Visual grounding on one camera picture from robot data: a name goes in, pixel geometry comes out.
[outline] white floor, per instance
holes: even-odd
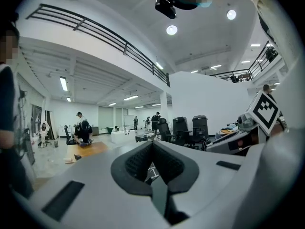
[[[144,134],[144,131],[139,130],[137,135],[142,134]],[[130,143],[124,143],[120,145],[114,144],[111,142],[110,134],[94,136],[93,139],[93,142],[105,143],[110,149],[136,143],[134,140]],[[61,137],[57,138],[56,140],[58,140],[58,147],[54,147],[53,140],[50,140],[52,143],[51,145],[48,144],[44,148],[38,148],[37,142],[35,142],[33,145],[35,163],[32,167],[36,177],[53,177],[54,175],[60,174],[70,167],[70,165],[66,165],[65,161],[63,160],[66,157],[68,147],[66,145],[66,138]]]

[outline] black metal railing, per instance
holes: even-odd
[[[221,78],[227,81],[232,81],[233,83],[250,81],[258,76],[278,55],[278,52],[271,46],[268,41],[264,48],[261,50],[253,64],[251,64],[249,69],[228,71],[219,74],[212,74],[211,76]]]
[[[73,28],[73,31],[81,31],[93,36],[121,51],[124,55],[132,58],[170,87],[168,73],[165,74],[160,70],[144,53],[138,50],[122,36],[85,16],[59,7],[40,4],[39,7],[26,19],[29,18],[54,22],[71,27]]]

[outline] black rectangular slot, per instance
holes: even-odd
[[[60,221],[72,202],[85,184],[70,181],[43,209],[42,211],[56,221]]]
[[[222,166],[222,167],[226,167],[232,170],[239,170],[241,165],[238,164],[233,164],[233,163],[229,163],[229,162],[225,162],[225,161],[218,161],[216,163],[218,166]]]

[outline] whiteboard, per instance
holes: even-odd
[[[134,115],[124,115],[124,125],[133,125]]]

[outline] round ceiling light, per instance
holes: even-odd
[[[236,12],[234,10],[229,10],[227,13],[227,17],[229,20],[234,20],[236,17]]]
[[[177,33],[178,29],[176,26],[174,25],[170,25],[169,27],[167,27],[166,32],[169,35],[175,35]]]

